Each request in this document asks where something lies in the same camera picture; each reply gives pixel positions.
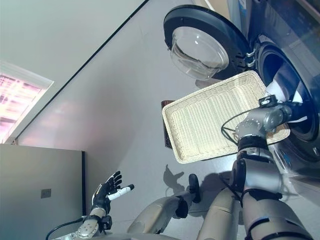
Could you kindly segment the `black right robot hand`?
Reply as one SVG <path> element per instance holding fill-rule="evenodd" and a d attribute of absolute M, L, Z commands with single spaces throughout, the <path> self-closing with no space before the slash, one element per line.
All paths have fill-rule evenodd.
<path fill-rule="evenodd" d="M 286 101 L 285 106 L 288 107 L 288 114 L 285 123 L 300 123 L 308 119 L 308 101 L 303 100 L 302 94 L 297 90 L 291 101 Z"/>

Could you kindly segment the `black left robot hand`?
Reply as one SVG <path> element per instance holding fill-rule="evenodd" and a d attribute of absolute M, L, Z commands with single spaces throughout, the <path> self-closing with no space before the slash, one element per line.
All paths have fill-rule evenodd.
<path fill-rule="evenodd" d="M 119 170 L 114 172 L 104 183 L 101 183 L 92 195 L 92 209 L 103 209 L 108 214 L 113 200 L 135 188 L 134 184 L 121 187 L 121 183 L 122 175 Z"/>

